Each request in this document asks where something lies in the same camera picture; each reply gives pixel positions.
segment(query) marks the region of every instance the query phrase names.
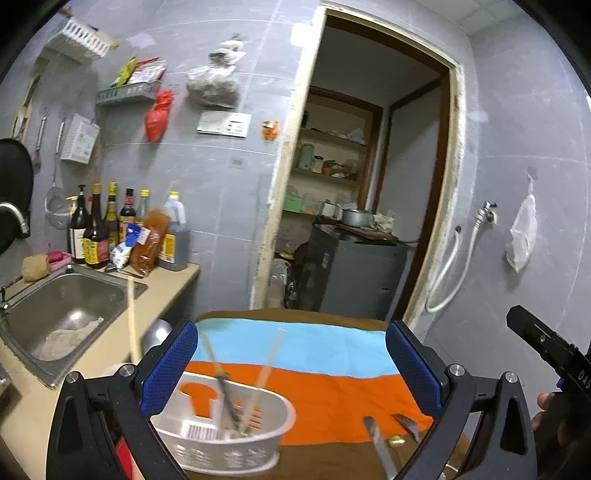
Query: green container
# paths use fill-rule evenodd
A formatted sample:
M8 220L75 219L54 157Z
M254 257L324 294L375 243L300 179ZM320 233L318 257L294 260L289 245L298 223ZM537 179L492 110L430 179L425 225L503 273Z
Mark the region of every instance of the green container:
M289 212L299 212L303 203L304 199L302 197L288 195L283 202L283 209L288 210Z

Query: brown wooden trim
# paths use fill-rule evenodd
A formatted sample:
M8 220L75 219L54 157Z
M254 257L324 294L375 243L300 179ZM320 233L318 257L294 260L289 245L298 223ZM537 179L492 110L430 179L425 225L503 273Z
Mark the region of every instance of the brown wooden trim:
M373 213L377 213L378 211L378 203L379 198L382 195L382 188L384 186L384 177L386 176L386 167L388 166L388 149L390 147L390 133L392 131L392 116L394 112L403 106L407 106L409 103L421 98L423 95L432 92L436 88L441 86L441 77L436 78L432 82L429 82L426 85L416 89L415 91L409 93L407 96L402 97L400 100L397 100L388 109L388 131L386 132L386 139L384 143L384 149L382 150L382 158L379 163L379 176L378 176L378 185L376 188L375 196L374 196L374 205L372 207Z
M415 91L410 92L407 96L402 97L400 100L396 100L392 105L390 105L390 111L394 113L395 110L399 110L402 107L407 106L409 103L421 98L422 96L428 94L436 88L439 88L440 86L441 77L438 77L432 82L429 82L428 84L423 85L420 88L417 88Z
M433 226L435 224L435 217L437 216L437 208L439 205L439 198L441 196L441 188L443 186L443 175L446 166L447 144L449 142L449 126L450 126L450 75L441 77L441 95L439 99L439 138L437 140L437 154L435 159L435 166L433 168L433 180L431 181L431 192L429 193L429 201L427 203L427 211L423 220L423 228L421 236L418 239L417 249L414 253L413 262L411 263L408 277L402 289L398 305L394 310L394 319L401 319L407 309L408 302L415 284L417 283L418 275L423 267L425 255L429 242L431 241L431 234L433 233Z
M382 149L382 158L379 162L379 174L378 184L375 189L374 204L372 206L372 212L374 215L378 213L379 198L382 196L382 189L384 187L384 177L386 176L386 166L388 165L388 152L390 149L390 133L392 132L392 116L394 110L392 106L388 109L388 126L386 127L386 138L384 139L384 148Z
M369 187L371 185L371 177L374 171L374 164L376 160L376 152L378 151L379 129L382 125L382 115L384 109L374 103L360 100L344 93L334 92L325 88L310 86L309 95L316 95L325 98L330 98L341 103L353 105L362 110L366 110L372 114L371 129L369 131L369 139L367 143L367 152L365 154L365 166L363 169L363 177L361 186L359 187L359 194L357 196L357 205L359 208L364 208L369 194Z
M423 65L426 65L441 75L445 75L449 71L447 66L434 59L431 55L428 55L425 52L413 47L412 45L388 35L387 33L381 32L380 30L375 30L371 27L367 27L341 17L335 17L330 15L330 13L326 17L326 26L353 33L355 35L359 35L363 38L367 38L377 43L381 43L387 47L393 48L394 50L419 61Z

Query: sink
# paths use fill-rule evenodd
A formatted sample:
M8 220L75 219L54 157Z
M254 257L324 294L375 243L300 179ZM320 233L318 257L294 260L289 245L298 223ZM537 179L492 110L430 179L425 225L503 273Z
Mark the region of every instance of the sink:
M148 288L134 282L135 298ZM8 300L0 318L0 338L45 385L55 387L86 349L127 308L127 279L81 265L67 265ZM61 358L44 361L41 348L57 330L97 325Z

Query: light blue stripe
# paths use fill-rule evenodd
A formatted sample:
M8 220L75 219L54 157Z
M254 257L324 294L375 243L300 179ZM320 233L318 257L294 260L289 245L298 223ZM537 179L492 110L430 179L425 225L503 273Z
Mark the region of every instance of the light blue stripe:
M217 361L264 365L278 329L287 331L276 368L333 377L376 378L397 375L385 344L385 332L311 323L249 319L206 319L197 324L207 333ZM193 361L209 361L200 341Z

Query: countertop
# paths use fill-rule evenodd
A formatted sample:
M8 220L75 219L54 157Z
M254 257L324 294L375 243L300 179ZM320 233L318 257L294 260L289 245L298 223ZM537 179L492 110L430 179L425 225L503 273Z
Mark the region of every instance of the countertop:
M180 272L156 267L147 278L134 279L148 286L148 290L135 301L138 336L142 336L152 322L167 310L198 272L199 266L194 264L189 264ZM128 278L127 275L116 275ZM81 372L85 378L99 377L107 367L122 363L128 357L125 311L92 343L72 370ZM20 398L12 400L1 413L0 436L31 480L45 480L47 442L61 382L54 389L46 387L3 342L0 342L0 363L20 394Z

